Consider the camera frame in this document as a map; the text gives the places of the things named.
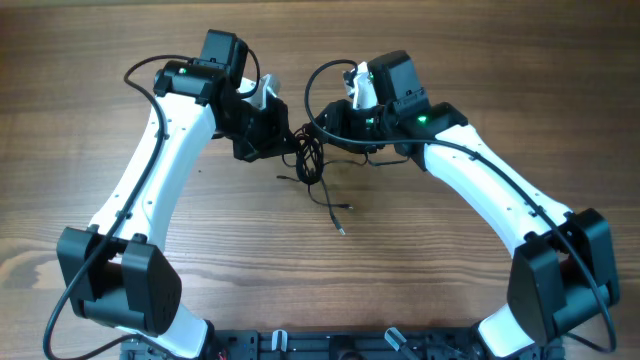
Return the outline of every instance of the wooden background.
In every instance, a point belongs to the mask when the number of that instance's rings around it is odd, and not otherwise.
[[[209,28],[236,32],[263,72],[280,77],[292,128],[307,121],[303,89],[317,66],[407,50],[434,103],[453,103],[553,198],[607,217],[622,287],[612,310],[620,349],[608,358],[640,356],[640,4],[2,5],[0,357],[43,357],[63,288],[58,236],[88,224],[142,134],[150,106],[123,73],[151,55],[198,55]],[[162,65],[134,78],[150,85]],[[314,111],[343,92],[339,70],[327,71]],[[388,149],[376,159],[395,157]],[[510,259],[500,240],[415,165],[328,168],[332,197],[355,206],[338,211],[345,237],[304,186],[279,174],[292,175],[279,159],[239,162],[228,141],[213,142],[175,209],[166,255],[183,302],[219,329],[469,326],[504,304]],[[599,318],[579,332],[606,342]],[[54,347],[77,355],[116,335],[66,308]],[[567,344],[572,359],[602,358]]]

